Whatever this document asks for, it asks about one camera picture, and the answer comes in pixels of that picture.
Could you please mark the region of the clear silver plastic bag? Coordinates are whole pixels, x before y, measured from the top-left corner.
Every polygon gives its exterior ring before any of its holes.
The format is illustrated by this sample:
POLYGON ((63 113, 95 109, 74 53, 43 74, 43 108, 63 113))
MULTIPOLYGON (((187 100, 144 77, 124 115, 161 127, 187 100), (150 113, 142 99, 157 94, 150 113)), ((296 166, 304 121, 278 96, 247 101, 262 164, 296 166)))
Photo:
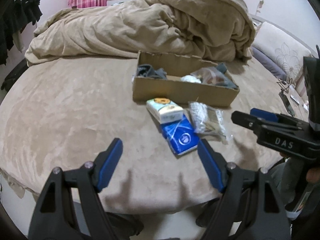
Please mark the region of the clear silver plastic bag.
POLYGON ((189 116, 196 134, 207 137, 216 137, 226 143, 233 138, 227 128, 224 112, 204 103, 192 101, 188 103, 189 116))

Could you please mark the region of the blue tissue pack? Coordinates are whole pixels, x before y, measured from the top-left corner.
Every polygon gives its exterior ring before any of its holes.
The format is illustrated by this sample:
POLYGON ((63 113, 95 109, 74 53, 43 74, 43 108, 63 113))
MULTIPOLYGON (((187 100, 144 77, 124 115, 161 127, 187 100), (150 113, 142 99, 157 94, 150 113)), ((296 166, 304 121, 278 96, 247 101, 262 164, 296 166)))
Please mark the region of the blue tissue pack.
POLYGON ((161 124, 161 130, 164 139, 176 156, 184 155, 196 149, 200 140, 185 115, 179 121, 161 124))

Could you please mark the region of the white green tissue pack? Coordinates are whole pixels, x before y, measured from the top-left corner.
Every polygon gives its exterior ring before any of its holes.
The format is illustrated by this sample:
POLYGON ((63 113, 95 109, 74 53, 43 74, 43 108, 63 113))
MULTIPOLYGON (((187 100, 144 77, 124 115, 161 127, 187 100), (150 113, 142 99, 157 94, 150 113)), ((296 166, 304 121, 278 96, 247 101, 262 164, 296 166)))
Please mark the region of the white green tissue pack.
POLYGON ((180 121, 183 118, 183 108, 167 98, 150 99, 146 102, 146 108, 160 124, 180 121))

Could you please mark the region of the clear bag with snacks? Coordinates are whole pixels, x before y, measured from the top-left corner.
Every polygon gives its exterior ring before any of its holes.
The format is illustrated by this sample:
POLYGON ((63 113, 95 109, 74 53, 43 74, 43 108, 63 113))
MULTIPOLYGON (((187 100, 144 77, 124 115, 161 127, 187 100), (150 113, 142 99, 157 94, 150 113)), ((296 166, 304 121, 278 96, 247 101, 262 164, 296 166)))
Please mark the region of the clear bag with snacks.
POLYGON ((216 86, 219 72, 215 67, 204 67, 192 72, 191 75, 201 79, 202 84, 216 86))

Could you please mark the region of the grey cloth right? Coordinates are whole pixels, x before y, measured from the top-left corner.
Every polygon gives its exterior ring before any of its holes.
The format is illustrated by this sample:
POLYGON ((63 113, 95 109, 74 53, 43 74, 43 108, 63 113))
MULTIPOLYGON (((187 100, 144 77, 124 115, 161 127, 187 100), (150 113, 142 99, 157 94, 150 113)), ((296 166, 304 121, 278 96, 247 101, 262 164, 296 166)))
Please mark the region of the grey cloth right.
POLYGON ((219 72, 216 82, 217 86, 227 87, 230 89, 238 89, 238 86, 226 76, 227 67, 224 63, 220 63, 216 66, 216 70, 219 72))

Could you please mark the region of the grey pillow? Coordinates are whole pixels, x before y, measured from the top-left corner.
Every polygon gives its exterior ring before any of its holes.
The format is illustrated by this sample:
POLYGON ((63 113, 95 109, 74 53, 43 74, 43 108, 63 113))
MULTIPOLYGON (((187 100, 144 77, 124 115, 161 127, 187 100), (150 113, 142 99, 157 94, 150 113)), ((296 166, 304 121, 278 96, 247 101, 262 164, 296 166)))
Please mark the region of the grey pillow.
POLYGON ((255 47, 251 47, 253 51, 253 57, 257 59, 271 74, 281 80, 286 80, 287 74, 268 56, 255 47))

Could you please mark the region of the white floral pillow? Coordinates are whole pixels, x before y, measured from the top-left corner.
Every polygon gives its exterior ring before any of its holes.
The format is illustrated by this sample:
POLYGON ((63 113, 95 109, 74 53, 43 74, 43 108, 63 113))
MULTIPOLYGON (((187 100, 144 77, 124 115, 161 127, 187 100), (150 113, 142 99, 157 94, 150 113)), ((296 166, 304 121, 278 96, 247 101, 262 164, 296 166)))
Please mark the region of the white floral pillow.
POLYGON ((268 22, 259 25, 252 46, 276 63, 293 83, 303 74, 303 57, 312 55, 306 46, 268 22))

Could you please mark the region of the brown cardboard box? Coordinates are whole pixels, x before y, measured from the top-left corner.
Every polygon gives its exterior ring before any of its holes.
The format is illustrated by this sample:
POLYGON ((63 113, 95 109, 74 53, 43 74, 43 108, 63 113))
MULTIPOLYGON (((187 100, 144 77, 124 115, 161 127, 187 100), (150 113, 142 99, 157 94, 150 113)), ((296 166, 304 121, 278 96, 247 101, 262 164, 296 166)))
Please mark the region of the brown cardboard box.
POLYGON ((133 100, 146 102, 153 98, 167 98, 179 105, 198 101, 214 107, 228 107, 240 92, 238 86, 217 86, 207 83, 191 83, 181 78, 202 68, 216 67, 217 63, 196 56, 171 53, 138 53, 137 66, 149 64, 154 70, 163 69, 167 78, 155 79, 135 75, 133 80, 133 100))

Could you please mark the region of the white crumpled item in box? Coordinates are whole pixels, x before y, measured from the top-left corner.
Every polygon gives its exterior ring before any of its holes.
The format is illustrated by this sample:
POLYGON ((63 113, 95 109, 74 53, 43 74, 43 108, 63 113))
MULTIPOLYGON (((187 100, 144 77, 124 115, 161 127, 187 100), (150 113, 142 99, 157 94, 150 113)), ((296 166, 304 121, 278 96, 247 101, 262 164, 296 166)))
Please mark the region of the white crumpled item in box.
POLYGON ((180 78, 182 82, 189 82, 189 83, 202 83, 201 79, 192 75, 186 75, 180 78))

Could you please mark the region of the beige bed sheet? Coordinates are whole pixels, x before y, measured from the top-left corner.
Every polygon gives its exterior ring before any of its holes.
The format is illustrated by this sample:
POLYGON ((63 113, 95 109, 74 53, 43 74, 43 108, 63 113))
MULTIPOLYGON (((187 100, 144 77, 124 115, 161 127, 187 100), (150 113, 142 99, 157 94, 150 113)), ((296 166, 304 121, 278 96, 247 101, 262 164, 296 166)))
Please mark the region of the beige bed sheet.
MULTIPOLYGON (((252 108, 288 114, 277 79, 255 58, 226 63, 240 92, 223 109, 224 144, 214 150, 248 170, 271 167, 278 152, 256 143, 253 132, 231 122, 231 113, 252 108)), ((219 196, 196 151, 176 158, 145 106, 133 101, 138 59, 61 57, 30 66, 1 103, 1 173, 20 198, 38 197, 56 166, 79 168, 108 148, 124 149, 112 179, 99 197, 115 213, 178 212, 219 196)))

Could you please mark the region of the beige crumpled duvet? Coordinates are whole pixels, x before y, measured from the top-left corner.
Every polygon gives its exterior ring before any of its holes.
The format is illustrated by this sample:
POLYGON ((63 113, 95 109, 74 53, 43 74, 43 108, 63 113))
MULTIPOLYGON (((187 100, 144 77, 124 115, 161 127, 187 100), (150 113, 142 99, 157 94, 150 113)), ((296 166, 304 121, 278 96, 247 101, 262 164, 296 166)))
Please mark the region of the beige crumpled duvet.
POLYGON ((139 51, 248 61, 255 28, 243 0, 130 0, 63 9, 34 31, 32 66, 64 56, 135 58, 139 51))

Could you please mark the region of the grey socks left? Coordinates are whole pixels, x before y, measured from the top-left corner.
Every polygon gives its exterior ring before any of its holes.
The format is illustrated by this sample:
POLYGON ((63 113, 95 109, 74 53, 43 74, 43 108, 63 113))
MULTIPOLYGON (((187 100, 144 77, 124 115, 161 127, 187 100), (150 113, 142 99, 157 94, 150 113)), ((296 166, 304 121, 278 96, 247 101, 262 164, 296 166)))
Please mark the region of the grey socks left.
POLYGON ((167 80, 167 72, 163 68, 155 69, 150 64, 139 65, 137 67, 136 76, 167 80))

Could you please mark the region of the black hanging clothes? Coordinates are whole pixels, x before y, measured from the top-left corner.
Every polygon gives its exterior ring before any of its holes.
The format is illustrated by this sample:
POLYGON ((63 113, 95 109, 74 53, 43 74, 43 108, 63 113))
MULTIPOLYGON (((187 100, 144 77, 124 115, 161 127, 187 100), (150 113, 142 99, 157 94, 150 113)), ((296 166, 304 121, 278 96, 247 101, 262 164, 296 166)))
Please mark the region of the black hanging clothes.
POLYGON ((1 15, 1 64, 7 63, 8 51, 16 47, 25 50, 21 33, 25 27, 39 22, 41 0, 11 0, 1 15))

